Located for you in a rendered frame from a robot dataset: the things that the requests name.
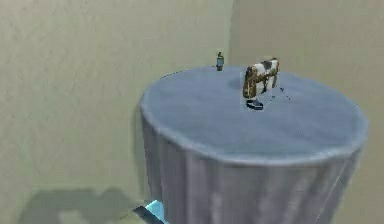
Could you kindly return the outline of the round table with grey cloth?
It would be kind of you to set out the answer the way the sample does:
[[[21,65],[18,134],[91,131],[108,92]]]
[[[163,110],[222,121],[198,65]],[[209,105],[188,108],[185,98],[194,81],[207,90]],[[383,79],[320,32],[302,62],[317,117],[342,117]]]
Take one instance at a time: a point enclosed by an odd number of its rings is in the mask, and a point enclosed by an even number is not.
[[[368,140],[361,108],[282,72],[248,107],[243,67],[153,82],[140,100],[152,199],[167,224],[333,224]]]

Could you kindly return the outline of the light blue flat object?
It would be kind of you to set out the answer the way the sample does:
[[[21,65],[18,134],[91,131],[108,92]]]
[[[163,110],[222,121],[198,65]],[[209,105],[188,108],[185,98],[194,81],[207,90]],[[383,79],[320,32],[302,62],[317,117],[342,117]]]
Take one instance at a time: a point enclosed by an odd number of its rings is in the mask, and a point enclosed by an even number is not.
[[[168,224],[164,215],[164,207],[161,201],[153,200],[146,205],[138,206],[133,213],[144,224]]]

